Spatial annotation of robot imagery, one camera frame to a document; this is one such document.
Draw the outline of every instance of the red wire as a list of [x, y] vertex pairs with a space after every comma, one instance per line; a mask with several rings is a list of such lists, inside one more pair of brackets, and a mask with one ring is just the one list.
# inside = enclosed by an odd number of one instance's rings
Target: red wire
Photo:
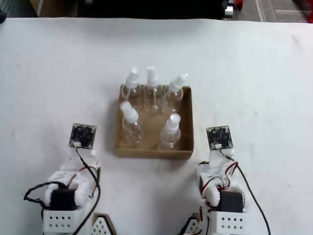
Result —
[[202, 207], [199, 207], [199, 213], [200, 213], [200, 220], [203, 221]]
[[[95, 167], [93, 167], [93, 166], [90, 166], [90, 168], [91, 168], [91, 169], [94, 169], [95, 171], [98, 171], [98, 170], [97, 170]], [[83, 167], [83, 168], [80, 168], [78, 171], [82, 171], [82, 170], [84, 170], [84, 169], [87, 169], [87, 168], [86, 168], [86, 167]], [[69, 181], [67, 187], [69, 187], [70, 183], [72, 183], [72, 180], [73, 180], [75, 177], [76, 177], [76, 174], [73, 175], [73, 177], [70, 179], [70, 181]]]

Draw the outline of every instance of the white bottle cap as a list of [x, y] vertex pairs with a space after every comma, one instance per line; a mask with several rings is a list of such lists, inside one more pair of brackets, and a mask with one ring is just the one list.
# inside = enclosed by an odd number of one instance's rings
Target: white bottle cap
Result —
[[138, 112], [132, 107], [130, 102], [124, 101], [121, 103], [121, 110], [123, 111], [124, 118], [130, 123], [138, 122]]
[[156, 68], [154, 66], [149, 66], [147, 68], [148, 71], [148, 86], [149, 87], [156, 87], [158, 85], [160, 85], [160, 81], [158, 79], [158, 76], [156, 74]]
[[170, 118], [166, 121], [164, 130], [167, 134], [173, 135], [179, 128], [180, 116], [179, 114], [171, 114]]
[[170, 83], [169, 90], [171, 90], [172, 92], [178, 92], [183, 87], [183, 85], [185, 85], [187, 77], [188, 74], [186, 73], [182, 73], [181, 75], [179, 75]]
[[126, 87], [128, 89], [134, 89], [138, 86], [139, 73], [137, 67], [132, 67], [130, 74], [126, 80]]

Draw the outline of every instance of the white tablecloth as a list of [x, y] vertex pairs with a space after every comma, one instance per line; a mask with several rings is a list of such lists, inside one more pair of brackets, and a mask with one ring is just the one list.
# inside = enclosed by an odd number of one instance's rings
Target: white tablecloth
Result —
[[[312, 234], [312, 38], [313, 25], [297, 23], [7, 19], [0, 25], [0, 233], [41, 234], [40, 206], [23, 196], [68, 156], [77, 122], [98, 126], [96, 212], [108, 213], [119, 235], [180, 231], [200, 203], [195, 164], [208, 160], [205, 127], [219, 125], [230, 126], [235, 158], [272, 234]], [[164, 84], [189, 73], [189, 161], [114, 155], [116, 100], [133, 65], [142, 83], [148, 65]], [[249, 212], [251, 234], [267, 234], [254, 204]]]

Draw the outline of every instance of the cardboard tray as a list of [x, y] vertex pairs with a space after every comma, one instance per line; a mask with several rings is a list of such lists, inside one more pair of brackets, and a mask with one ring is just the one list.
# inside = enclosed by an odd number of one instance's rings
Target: cardboard tray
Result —
[[122, 158], [156, 158], [156, 159], [189, 159], [194, 150], [194, 129], [192, 120], [192, 99], [190, 87], [183, 87], [183, 98], [179, 115], [181, 117], [179, 127], [181, 138], [177, 150], [157, 150], [159, 135], [169, 115], [147, 115], [144, 110], [138, 110], [144, 123], [144, 140], [137, 148], [129, 148], [122, 137], [123, 113], [118, 107], [117, 127], [115, 138], [115, 153]]

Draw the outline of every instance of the perforated plate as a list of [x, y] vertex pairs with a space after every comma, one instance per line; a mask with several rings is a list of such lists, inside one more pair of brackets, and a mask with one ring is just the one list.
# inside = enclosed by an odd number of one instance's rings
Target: perforated plate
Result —
[[191, 219], [184, 234], [196, 233], [200, 229], [199, 222], [196, 219]]
[[93, 224], [91, 235], [112, 235], [104, 218], [97, 218]]
[[44, 232], [72, 233], [78, 216], [77, 211], [44, 211]]

